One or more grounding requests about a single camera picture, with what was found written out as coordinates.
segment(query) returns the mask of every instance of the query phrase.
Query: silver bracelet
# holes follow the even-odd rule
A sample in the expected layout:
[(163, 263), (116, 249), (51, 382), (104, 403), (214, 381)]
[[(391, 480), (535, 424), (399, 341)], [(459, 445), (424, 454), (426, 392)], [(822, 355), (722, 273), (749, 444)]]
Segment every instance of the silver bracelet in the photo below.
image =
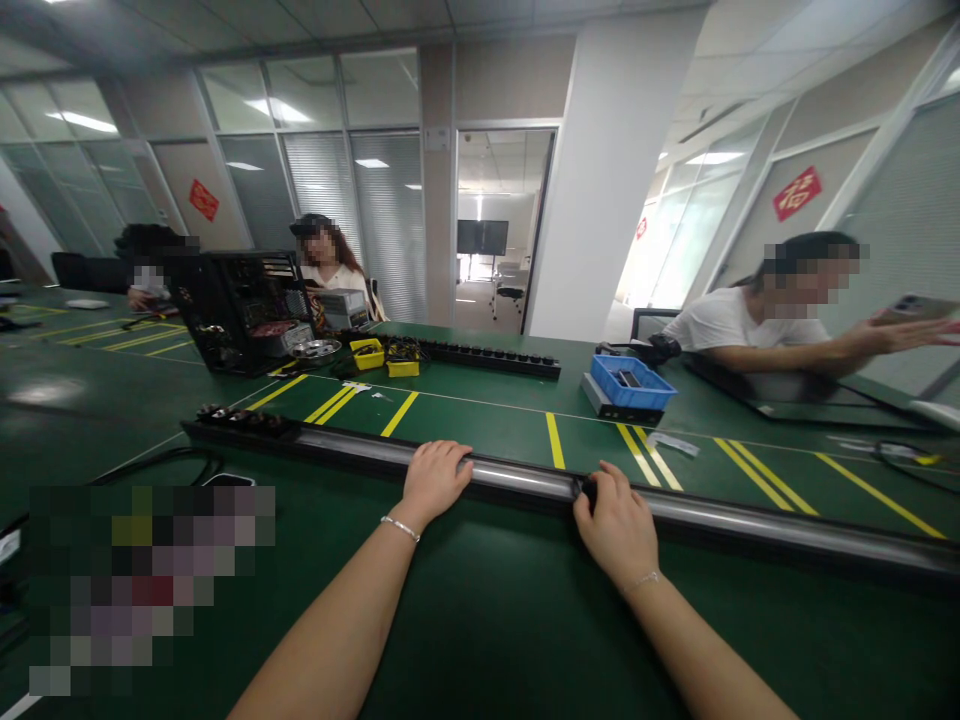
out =
[(620, 588), (620, 592), (623, 593), (624, 595), (626, 595), (628, 592), (630, 592), (630, 591), (633, 590), (634, 588), (640, 587), (640, 586), (643, 585), (645, 582), (660, 582), (660, 573), (658, 573), (656, 570), (654, 570), (654, 571), (653, 571), (652, 573), (650, 573), (649, 575), (644, 575), (644, 576), (643, 576), (642, 578), (640, 578), (639, 580), (635, 580), (634, 582), (630, 583), (629, 585), (624, 585), (622, 588)]
[(402, 522), (400, 522), (399, 520), (394, 520), (394, 519), (393, 519), (392, 517), (390, 517), (389, 515), (384, 515), (382, 518), (380, 518), (380, 522), (382, 522), (382, 523), (388, 522), (388, 523), (390, 523), (391, 525), (394, 525), (394, 526), (400, 528), (401, 530), (403, 530), (407, 535), (409, 535), (410, 537), (413, 538), (413, 541), (414, 541), (415, 543), (420, 542), (420, 536), (417, 535), (413, 530), (411, 530), (410, 528), (408, 528), (406, 525), (404, 525), (404, 524), (403, 524)]

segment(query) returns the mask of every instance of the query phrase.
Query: smartphone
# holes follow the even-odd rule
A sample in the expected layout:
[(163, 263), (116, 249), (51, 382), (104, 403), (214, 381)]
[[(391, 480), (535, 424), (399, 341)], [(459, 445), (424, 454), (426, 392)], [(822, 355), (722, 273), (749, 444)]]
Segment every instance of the smartphone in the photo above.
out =
[(919, 320), (945, 320), (958, 308), (960, 308), (960, 302), (907, 293), (874, 318), (873, 324), (900, 325)]
[(214, 475), (206, 482), (201, 483), (201, 485), (220, 485), (226, 487), (252, 487), (256, 484), (256, 480), (240, 477), (239, 475), (231, 475), (230, 473)]

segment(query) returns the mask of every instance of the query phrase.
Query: red decoration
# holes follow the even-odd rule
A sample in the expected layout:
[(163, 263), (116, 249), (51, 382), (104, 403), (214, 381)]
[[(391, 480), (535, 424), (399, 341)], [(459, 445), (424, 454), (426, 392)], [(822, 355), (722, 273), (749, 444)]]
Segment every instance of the red decoration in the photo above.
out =
[(811, 165), (773, 199), (777, 219), (783, 222), (823, 191), (817, 169)]
[(199, 180), (194, 180), (193, 187), (190, 188), (190, 204), (210, 222), (213, 222), (213, 219), (217, 216), (217, 210), (220, 208), (220, 201)]

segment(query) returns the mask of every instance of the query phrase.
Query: doorway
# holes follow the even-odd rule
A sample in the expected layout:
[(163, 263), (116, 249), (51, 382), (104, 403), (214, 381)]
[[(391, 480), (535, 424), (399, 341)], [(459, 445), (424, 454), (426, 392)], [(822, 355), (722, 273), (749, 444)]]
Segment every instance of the doorway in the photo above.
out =
[(555, 136), (458, 134), (455, 327), (523, 332)]

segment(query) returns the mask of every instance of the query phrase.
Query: television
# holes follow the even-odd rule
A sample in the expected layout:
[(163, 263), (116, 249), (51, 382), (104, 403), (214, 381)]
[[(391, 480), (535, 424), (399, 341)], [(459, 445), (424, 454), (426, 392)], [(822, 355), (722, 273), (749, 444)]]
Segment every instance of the television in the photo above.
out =
[(457, 252), (464, 255), (506, 255), (506, 220), (458, 220)]

